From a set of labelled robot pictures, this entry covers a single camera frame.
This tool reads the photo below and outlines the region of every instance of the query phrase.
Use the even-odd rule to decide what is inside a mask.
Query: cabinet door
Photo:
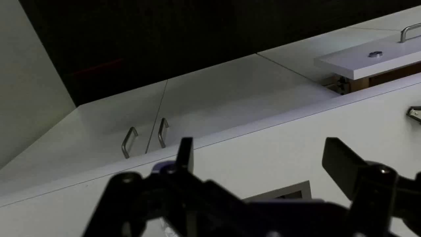
[[[149,151],[336,96],[260,55],[170,79]],[[160,126],[162,118],[169,126]]]
[[[124,160],[121,143],[131,126],[137,129],[139,137],[131,138],[129,154],[144,154],[165,84],[161,81],[77,108],[2,168],[0,180],[14,180],[16,184],[8,185],[19,191]]]

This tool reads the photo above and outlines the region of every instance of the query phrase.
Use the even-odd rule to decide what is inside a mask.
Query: cabinet handle
[[[417,29],[417,27],[421,27],[421,22],[404,27],[403,31],[400,33],[400,43],[406,42],[408,39],[407,38],[407,33],[410,30],[414,30],[414,29]]]
[[[160,143],[161,143],[161,147],[166,147],[166,141],[164,139],[164,135],[162,135],[162,131],[164,131],[164,126],[169,128],[169,121],[164,117],[161,120],[161,125],[160,125],[160,130],[158,130],[158,139],[160,139]]]
[[[124,156],[125,156],[127,159],[131,158],[131,154],[129,154],[129,151],[128,151],[128,141],[129,141],[132,133],[135,134],[135,137],[140,135],[140,134],[137,133],[136,128],[132,126],[132,128],[129,129],[127,137],[124,138],[124,141],[123,141],[123,143],[121,143],[121,151],[123,151],[123,154],[124,154]]]

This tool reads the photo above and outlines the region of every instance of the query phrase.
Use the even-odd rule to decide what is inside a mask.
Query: metal handle
[[[403,31],[400,33],[400,43],[406,42],[408,39],[407,38],[407,33],[410,30],[414,30],[414,29],[417,29],[417,27],[421,27],[421,22],[404,27]]]
[[[158,139],[160,139],[160,143],[161,143],[161,147],[166,147],[166,141],[164,139],[164,135],[162,135],[162,131],[164,131],[164,126],[169,128],[169,121],[164,117],[161,120],[161,125],[160,125],[160,130],[158,130]]]
[[[136,128],[132,126],[132,128],[129,129],[127,137],[124,138],[124,141],[123,141],[123,143],[121,143],[121,151],[123,151],[123,154],[124,154],[124,156],[125,156],[127,159],[131,158],[131,154],[129,154],[129,151],[128,151],[128,146],[127,146],[127,145],[128,145],[128,141],[129,141],[132,133],[135,134],[135,137],[140,135],[140,134],[137,133]]]
[[[411,106],[407,114],[421,124],[421,106]]]

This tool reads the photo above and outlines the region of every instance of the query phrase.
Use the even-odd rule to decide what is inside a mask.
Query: dark wall
[[[412,0],[21,0],[77,104],[398,12]]]

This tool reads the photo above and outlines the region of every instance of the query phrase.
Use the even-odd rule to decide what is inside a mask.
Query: white wall
[[[19,0],[2,0],[0,167],[74,106]]]

